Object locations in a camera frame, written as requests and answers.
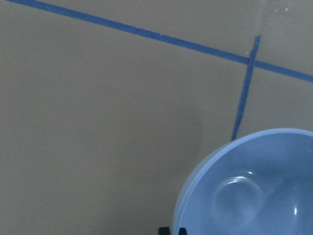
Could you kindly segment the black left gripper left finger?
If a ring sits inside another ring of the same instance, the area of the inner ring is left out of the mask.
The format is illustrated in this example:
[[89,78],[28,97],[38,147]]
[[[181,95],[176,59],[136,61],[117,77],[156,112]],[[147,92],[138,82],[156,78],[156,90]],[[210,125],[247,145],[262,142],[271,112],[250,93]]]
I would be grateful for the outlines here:
[[158,235],[170,235],[170,228],[169,227],[159,227]]

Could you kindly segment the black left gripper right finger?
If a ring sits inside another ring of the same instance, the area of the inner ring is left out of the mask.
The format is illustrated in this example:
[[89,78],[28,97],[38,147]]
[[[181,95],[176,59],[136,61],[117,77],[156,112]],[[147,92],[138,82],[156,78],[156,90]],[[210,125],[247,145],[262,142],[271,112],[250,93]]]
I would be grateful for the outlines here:
[[179,235],[187,235],[187,230],[185,228],[179,228]]

